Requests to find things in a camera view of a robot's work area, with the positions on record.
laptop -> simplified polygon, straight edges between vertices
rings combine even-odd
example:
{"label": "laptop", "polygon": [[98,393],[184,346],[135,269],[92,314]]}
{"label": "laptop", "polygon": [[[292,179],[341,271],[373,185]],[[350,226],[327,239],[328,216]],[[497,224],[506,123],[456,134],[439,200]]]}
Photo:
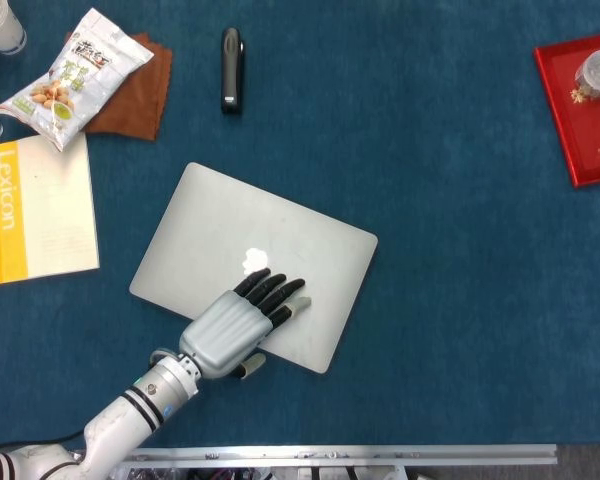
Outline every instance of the laptop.
{"label": "laptop", "polygon": [[304,278],[295,295],[311,297],[311,306],[260,348],[325,373],[377,243],[371,233],[190,163],[130,291],[195,320],[254,271]]}

robotic arm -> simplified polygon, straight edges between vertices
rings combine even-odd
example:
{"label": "robotic arm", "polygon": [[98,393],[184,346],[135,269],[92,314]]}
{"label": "robotic arm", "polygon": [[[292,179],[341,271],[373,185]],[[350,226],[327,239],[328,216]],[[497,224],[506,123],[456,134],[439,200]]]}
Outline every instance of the robotic arm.
{"label": "robotic arm", "polygon": [[198,393],[201,378],[244,377],[260,366],[261,354],[245,359],[273,329],[311,303],[307,297],[287,301],[304,280],[273,291],[286,277],[266,278],[270,273],[255,272],[222,294],[185,329],[179,354],[154,352],[150,362],[157,363],[86,425],[81,461],[60,445],[27,446],[0,453],[0,480],[103,480]]}

yellow notebook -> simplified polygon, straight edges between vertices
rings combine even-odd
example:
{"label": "yellow notebook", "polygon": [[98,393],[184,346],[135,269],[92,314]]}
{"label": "yellow notebook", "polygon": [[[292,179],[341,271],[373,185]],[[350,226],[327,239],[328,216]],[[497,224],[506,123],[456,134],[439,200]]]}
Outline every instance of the yellow notebook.
{"label": "yellow notebook", "polygon": [[0,144],[0,283],[99,267],[84,134]]}

blue table surface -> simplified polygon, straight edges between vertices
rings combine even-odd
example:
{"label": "blue table surface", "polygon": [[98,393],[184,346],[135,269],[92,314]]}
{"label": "blue table surface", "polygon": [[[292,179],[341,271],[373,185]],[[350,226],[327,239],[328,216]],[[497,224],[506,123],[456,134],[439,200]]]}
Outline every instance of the blue table surface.
{"label": "blue table surface", "polygon": [[[29,42],[0,56],[0,101],[92,3],[12,6]],[[128,287],[191,161],[379,244],[326,375],[270,358],[204,382],[147,445],[600,441],[600,185],[571,186],[532,57],[600,33],[600,0],[93,6],[173,49],[168,104],[155,143],[88,137],[101,268],[0,286],[0,441],[82,428],[177,346],[183,319]],[[230,25],[239,118],[219,108]]]}

brown napkin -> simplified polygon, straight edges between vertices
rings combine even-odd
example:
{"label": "brown napkin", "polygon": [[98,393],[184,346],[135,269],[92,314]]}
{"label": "brown napkin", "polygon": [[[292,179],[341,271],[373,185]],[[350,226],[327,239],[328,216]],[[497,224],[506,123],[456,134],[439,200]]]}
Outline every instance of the brown napkin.
{"label": "brown napkin", "polygon": [[167,102],[173,53],[151,42],[147,33],[131,36],[154,56],[129,75],[84,131],[118,133],[155,141]]}

